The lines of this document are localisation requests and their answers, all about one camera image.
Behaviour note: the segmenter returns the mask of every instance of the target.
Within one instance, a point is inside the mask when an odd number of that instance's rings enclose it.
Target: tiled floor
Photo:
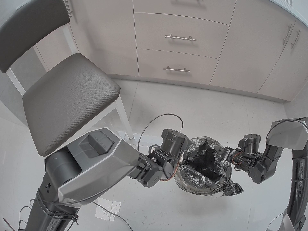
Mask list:
[[[224,146],[236,147],[245,134],[258,133],[263,152],[272,121],[286,118],[283,104],[267,100],[168,84],[116,82],[122,88],[124,107],[137,134],[157,115],[175,113],[183,119],[182,132],[189,138],[209,136]],[[176,117],[160,117],[148,127],[145,135],[158,138],[163,129],[180,129],[180,125]],[[95,125],[97,128],[106,126],[124,131],[115,110]],[[27,128],[3,119],[0,129],[5,131],[0,133],[0,182],[5,183],[0,186],[0,215],[17,229],[20,208],[35,196],[41,183],[44,160],[37,155]],[[244,189],[237,196],[211,199],[193,195],[180,190],[173,180],[144,188],[126,177],[102,198],[120,202],[118,214],[126,218],[135,231],[266,230],[288,204],[291,158],[291,151],[284,150],[276,174],[260,185],[254,184],[245,172],[234,171],[232,180]],[[94,204],[81,208],[79,225],[71,230],[129,230],[117,217],[114,221],[96,218],[95,211]],[[27,210],[23,213],[25,219],[28,213]],[[280,220],[277,218],[271,228],[278,229]]]

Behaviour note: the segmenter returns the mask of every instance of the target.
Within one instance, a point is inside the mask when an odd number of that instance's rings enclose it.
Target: beige cabinet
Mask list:
[[[286,47],[258,93],[292,101],[307,77],[308,27],[296,19]]]
[[[47,70],[52,69],[72,54],[61,27],[44,37],[36,44],[36,47],[37,54],[39,54],[39,58],[43,59]]]
[[[107,74],[138,76],[133,0],[68,0],[79,52]]]
[[[218,59],[190,54],[138,49],[141,77],[209,84]]]
[[[186,16],[135,13],[137,49],[173,51],[218,59],[228,28],[222,23]]]
[[[294,23],[294,16],[269,0],[237,0],[210,84],[257,93],[285,47],[288,25]]]
[[[134,0],[135,13],[184,15],[230,24],[236,0]]]

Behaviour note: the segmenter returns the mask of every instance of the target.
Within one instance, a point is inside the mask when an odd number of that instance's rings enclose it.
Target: chair seat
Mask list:
[[[80,53],[53,67],[22,98],[39,155],[52,153],[119,94],[120,86]]]

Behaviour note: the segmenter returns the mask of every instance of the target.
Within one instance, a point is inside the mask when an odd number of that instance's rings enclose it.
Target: trash bin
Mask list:
[[[231,164],[222,160],[214,149],[215,146],[224,148],[218,141],[206,136],[190,141],[174,176],[179,188],[198,195],[223,192],[223,196],[232,196],[244,191],[231,180]]]

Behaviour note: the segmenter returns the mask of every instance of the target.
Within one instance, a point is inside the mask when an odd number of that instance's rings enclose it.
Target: chair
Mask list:
[[[133,138],[120,86],[78,52],[69,22],[63,0],[32,0],[0,28],[0,70],[23,95],[29,130],[41,156],[81,136],[113,109],[117,109],[128,137]],[[11,65],[61,26],[73,54],[25,91]]]

